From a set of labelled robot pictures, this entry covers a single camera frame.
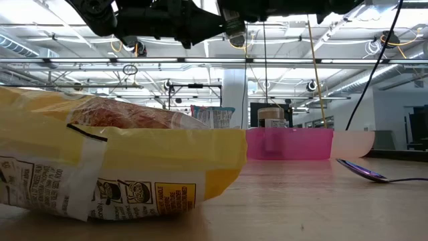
metal spoon handle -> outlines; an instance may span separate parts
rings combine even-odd
[[[389,182],[396,182],[396,181],[428,181],[428,178],[403,178],[403,179],[389,180]]]

printed label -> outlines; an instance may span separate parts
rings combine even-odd
[[[286,125],[285,120],[265,119],[265,127],[280,128],[280,127],[285,127],[285,125]]]
[[[39,209],[61,216],[68,215],[68,195],[59,195],[64,170],[49,165],[0,157],[1,202],[23,208]]]
[[[195,208],[196,184],[155,183],[159,214],[176,214]]]
[[[104,170],[100,176],[102,178],[97,180],[89,216],[104,220],[130,220],[187,212],[203,201],[205,194],[204,172],[122,173]]]

yellow cable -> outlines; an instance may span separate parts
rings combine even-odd
[[[403,43],[403,44],[393,44],[393,43],[388,43],[388,45],[391,45],[391,46],[405,46],[405,45],[407,45],[407,44],[411,44],[411,43],[413,43],[413,42],[417,39],[417,35],[418,35],[418,34],[419,34],[419,30],[417,31],[416,37],[415,37],[413,40],[409,41],[409,42],[405,42],[405,43]],[[385,40],[383,39],[384,37],[385,37],[385,35],[382,35],[382,36],[381,36],[381,41],[385,43]]]
[[[401,50],[400,46],[398,46],[398,49],[399,49],[401,55],[403,56],[403,58],[407,58],[406,55],[404,55],[403,51]]]
[[[112,46],[112,50],[115,51],[116,53],[120,52],[122,50],[122,42],[120,41],[120,47],[119,50],[117,50],[116,48],[114,48],[113,46],[113,41],[110,42],[110,46]]]
[[[308,15],[308,28],[309,28],[310,48],[311,48],[311,50],[312,50],[312,59],[313,59],[313,61],[314,61],[316,87],[317,87],[317,89],[318,89],[318,96],[319,96],[319,98],[320,98],[320,106],[321,106],[322,121],[324,121],[324,128],[325,128],[325,129],[327,129],[327,121],[326,121],[326,115],[324,114],[324,105],[323,105],[323,103],[322,103],[322,95],[321,95],[320,82],[319,82],[319,80],[318,80],[318,71],[317,71],[317,69],[316,69],[314,42],[312,41],[312,30],[311,30],[311,28],[310,28],[309,15]]]

fluorescent light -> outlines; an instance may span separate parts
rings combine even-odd
[[[405,3],[428,3],[428,0],[406,0]]]
[[[253,60],[254,63],[264,63],[265,59],[258,58]],[[267,63],[312,63],[313,60],[306,60],[306,59],[276,59],[276,58],[269,58],[266,59]]]
[[[0,63],[43,63],[40,58],[1,58]]]
[[[185,58],[185,62],[191,63],[244,63],[245,59],[233,58]]]
[[[377,60],[321,60],[323,64],[376,64],[376,62]]]
[[[402,64],[403,60],[389,60],[390,64]],[[428,64],[428,60],[405,60],[406,64]]]
[[[176,62],[176,58],[118,58],[118,62]]]
[[[350,97],[325,97],[323,100],[350,100]]]
[[[52,58],[51,62],[54,63],[108,63],[110,59],[108,58]]]
[[[271,97],[274,97],[275,99],[287,99],[290,100],[309,100],[309,97],[305,96],[268,96],[267,98],[270,99]],[[249,99],[265,99],[266,96],[248,96]]]

yellow plastic bag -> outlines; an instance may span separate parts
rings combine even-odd
[[[93,98],[0,88],[1,203],[80,220],[180,213],[220,195],[245,164],[241,130],[68,125]]]

